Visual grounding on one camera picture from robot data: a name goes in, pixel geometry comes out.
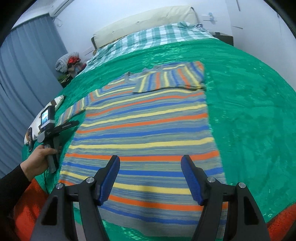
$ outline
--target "green bed sheet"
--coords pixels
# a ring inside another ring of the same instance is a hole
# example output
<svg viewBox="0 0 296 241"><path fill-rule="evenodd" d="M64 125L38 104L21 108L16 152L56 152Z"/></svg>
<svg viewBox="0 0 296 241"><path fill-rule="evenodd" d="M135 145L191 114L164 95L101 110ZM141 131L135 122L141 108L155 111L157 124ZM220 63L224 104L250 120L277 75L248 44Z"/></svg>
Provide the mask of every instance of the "green bed sheet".
<svg viewBox="0 0 296 241"><path fill-rule="evenodd" d="M243 51L217 39L204 39L117 57L74 78L60 93L66 98L55 118L89 92L128 71L196 60L205 65L210 125L227 183L246 183L265 221L269 221L296 202L296 93L276 71ZM83 118L82 113L73 119ZM75 130L61 134L61 162ZM26 146L22 154L26 159ZM38 176L37 181L45 190L44 176ZM58 174L47 174L47 189L51 191L57 181ZM136 230L104 224L111 240L190 240L144 237Z"/></svg>

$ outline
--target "blue curtain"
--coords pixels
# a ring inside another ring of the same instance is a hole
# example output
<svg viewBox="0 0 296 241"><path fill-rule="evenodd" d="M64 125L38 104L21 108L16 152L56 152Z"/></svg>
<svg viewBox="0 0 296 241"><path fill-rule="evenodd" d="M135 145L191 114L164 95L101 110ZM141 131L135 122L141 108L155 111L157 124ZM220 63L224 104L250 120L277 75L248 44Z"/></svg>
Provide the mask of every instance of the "blue curtain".
<svg viewBox="0 0 296 241"><path fill-rule="evenodd" d="M66 48L49 15L11 31L0 48L0 178L21 163L25 133L62 87L55 63Z"/></svg>

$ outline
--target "beige headboard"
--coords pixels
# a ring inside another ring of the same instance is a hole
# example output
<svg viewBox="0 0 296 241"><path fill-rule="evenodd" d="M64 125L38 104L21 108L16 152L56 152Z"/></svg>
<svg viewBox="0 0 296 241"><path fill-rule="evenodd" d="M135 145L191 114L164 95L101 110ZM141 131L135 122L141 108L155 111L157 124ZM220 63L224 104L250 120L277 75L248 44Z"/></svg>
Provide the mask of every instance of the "beige headboard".
<svg viewBox="0 0 296 241"><path fill-rule="evenodd" d="M91 41L97 49L131 33L182 21L198 23L191 6L157 8L112 23L97 31Z"/></svg>

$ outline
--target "human hand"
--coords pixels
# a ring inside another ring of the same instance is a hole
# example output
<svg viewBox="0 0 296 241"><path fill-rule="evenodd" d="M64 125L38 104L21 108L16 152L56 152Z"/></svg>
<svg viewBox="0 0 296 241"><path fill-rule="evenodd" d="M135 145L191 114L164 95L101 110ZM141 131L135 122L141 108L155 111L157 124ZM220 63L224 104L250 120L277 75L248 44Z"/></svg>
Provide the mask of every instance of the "human hand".
<svg viewBox="0 0 296 241"><path fill-rule="evenodd" d="M43 145L39 145L35 148L28 159L20 164L20 167L29 181L32 181L35 176L45 172L45 170L48 168L46 156L53 154L57 154L55 149L44 149Z"/></svg>

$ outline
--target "wall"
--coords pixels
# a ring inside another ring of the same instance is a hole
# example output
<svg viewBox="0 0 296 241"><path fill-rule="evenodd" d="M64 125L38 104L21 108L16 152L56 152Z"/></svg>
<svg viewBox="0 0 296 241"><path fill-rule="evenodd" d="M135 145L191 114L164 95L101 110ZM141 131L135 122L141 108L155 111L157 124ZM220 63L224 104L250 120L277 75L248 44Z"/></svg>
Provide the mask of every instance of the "wall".
<svg viewBox="0 0 296 241"><path fill-rule="evenodd" d="M15 25L16 26L41 15L47 14L49 10L49 6L53 3L54 0L37 0L27 11L25 11L21 17L17 20Z"/></svg>
<svg viewBox="0 0 296 241"><path fill-rule="evenodd" d="M296 90L296 39L281 17L264 0L226 3L234 46L268 64Z"/></svg>
<svg viewBox="0 0 296 241"><path fill-rule="evenodd" d="M99 29L128 16L151 9L188 5L194 7L204 27L231 35L230 19L225 0L74 0L55 19L57 30L68 52L79 52L82 60L94 50L93 34ZM217 22L202 21L201 16L212 12Z"/></svg>

